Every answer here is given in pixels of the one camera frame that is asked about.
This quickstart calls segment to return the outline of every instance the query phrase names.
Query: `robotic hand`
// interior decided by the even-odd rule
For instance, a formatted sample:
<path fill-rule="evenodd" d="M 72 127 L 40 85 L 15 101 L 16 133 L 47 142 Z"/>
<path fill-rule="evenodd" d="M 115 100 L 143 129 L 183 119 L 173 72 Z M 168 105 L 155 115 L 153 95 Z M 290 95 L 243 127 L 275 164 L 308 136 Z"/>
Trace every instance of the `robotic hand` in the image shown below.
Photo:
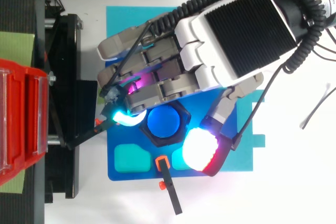
<path fill-rule="evenodd" d="M 100 43 L 102 60 L 119 60 L 98 75 L 106 102 L 102 114 L 110 121 L 117 110 L 143 118 L 147 109 L 227 88 L 183 147 L 191 168 L 213 176 L 237 148 L 275 76 L 281 69 L 293 73 L 304 62 L 321 32 L 336 24 L 335 13 L 335 0 L 187 1 Z M 279 68 L 246 124 L 233 139 L 221 135 L 237 99 L 256 90 L 270 66 Z M 193 163 L 190 150 L 202 148 L 204 141 L 212 148 Z"/>

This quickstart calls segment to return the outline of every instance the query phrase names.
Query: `blue puck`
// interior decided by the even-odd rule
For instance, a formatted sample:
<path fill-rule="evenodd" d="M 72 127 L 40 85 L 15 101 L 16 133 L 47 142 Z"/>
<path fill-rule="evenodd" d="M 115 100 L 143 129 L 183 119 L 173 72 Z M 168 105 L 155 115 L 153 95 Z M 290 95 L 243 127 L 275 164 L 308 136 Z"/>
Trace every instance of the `blue puck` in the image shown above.
<path fill-rule="evenodd" d="M 173 107 L 162 105 L 151 110 L 147 118 L 147 126 L 156 137 L 170 137 L 179 129 L 180 116 Z"/>

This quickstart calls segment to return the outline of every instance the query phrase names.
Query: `orange clip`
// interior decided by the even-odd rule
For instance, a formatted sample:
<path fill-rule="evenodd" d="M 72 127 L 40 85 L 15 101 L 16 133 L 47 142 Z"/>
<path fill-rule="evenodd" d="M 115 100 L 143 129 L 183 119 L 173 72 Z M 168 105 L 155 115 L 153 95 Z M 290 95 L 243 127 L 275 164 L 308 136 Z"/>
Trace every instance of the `orange clip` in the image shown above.
<path fill-rule="evenodd" d="M 167 167 L 168 167 L 168 169 L 170 168 L 168 157 L 166 155 L 161 155 L 161 156 L 159 156 L 159 157 L 157 157 L 155 159 L 156 167 L 159 170 L 159 172 L 161 171 L 161 167 L 159 165 L 159 161 L 162 160 L 162 159 L 166 160 Z"/>
<path fill-rule="evenodd" d="M 99 124 L 101 124 L 103 122 L 103 120 L 99 120 L 98 118 L 96 118 L 95 122 L 96 122 L 96 126 L 98 126 Z"/>
<path fill-rule="evenodd" d="M 160 181 L 160 182 L 159 182 L 159 188 L 160 188 L 161 190 L 165 190 L 165 189 L 166 189 L 166 184 L 165 184 L 163 181 Z"/>

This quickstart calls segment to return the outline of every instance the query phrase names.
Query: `red plastic bin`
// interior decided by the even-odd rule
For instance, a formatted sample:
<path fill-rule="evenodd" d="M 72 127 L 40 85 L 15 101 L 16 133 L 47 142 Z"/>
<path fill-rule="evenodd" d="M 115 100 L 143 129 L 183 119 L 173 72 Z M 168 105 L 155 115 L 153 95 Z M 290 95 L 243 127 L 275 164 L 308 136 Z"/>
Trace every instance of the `red plastic bin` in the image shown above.
<path fill-rule="evenodd" d="M 47 150 L 47 75 L 0 59 L 0 185 Z"/>

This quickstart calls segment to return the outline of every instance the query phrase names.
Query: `white background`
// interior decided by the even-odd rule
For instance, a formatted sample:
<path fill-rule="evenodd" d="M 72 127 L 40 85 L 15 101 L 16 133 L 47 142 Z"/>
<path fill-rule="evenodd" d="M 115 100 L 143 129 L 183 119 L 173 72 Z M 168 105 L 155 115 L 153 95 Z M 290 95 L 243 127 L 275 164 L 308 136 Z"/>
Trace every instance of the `white background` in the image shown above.
<path fill-rule="evenodd" d="M 67 12 L 84 22 L 81 78 L 93 80 L 103 68 L 95 48 L 106 37 L 106 6 L 177 6 L 184 1 L 62 0 Z M 321 43 L 335 49 L 325 35 Z M 336 86 L 335 70 L 336 62 L 312 54 L 294 74 L 281 73 L 254 119 L 254 133 L 266 135 L 266 147 L 254 149 L 254 171 L 175 178 L 181 215 L 174 215 L 158 179 L 108 179 L 102 133 L 81 146 L 78 196 L 65 200 L 64 194 L 54 194 L 45 223 L 336 223 L 336 93 L 304 131 L 299 129 L 327 84 Z"/>

